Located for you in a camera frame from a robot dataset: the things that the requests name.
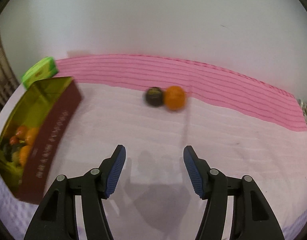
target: white wall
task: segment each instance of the white wall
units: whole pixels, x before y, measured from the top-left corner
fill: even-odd
[[[0,30],[18,77],[44,56],[141,53],[229,68],[307,101],[298,0],[11,0]]]

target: pink cloth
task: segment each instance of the pink cloth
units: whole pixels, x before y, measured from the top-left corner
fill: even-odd
[[[57,61],[58,76],[145,91],[148,87],[183,87],[191,97],[211,105],[306,131],[302,111],[290,93],[221,67],[141,55],[92,55]]]

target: pink striped fabric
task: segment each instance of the pink striped fabric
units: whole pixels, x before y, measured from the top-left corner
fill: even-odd
[[[221,67],[172,58],[142,55],[92,55],[57,61],[57,76],[145,91],[179,85],[199,100],[306,131],[302,111],[290,93]]]

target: open box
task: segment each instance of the open box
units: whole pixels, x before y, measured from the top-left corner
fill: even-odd
[[[0,174],[19,200],[42,200],[57,146],[81,100],[73,78],[48,78],[34,82],[11,112],[0,135]],[[4,148],[19,126],[39,129],[23,167],[14,158],[7,161]]]

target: black ball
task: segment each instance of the black ball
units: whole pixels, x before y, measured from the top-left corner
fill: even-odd
[[[152,87],[146,91],[145,100],[150,106],[162,106],[163,105],[163,91],[161,88]]]

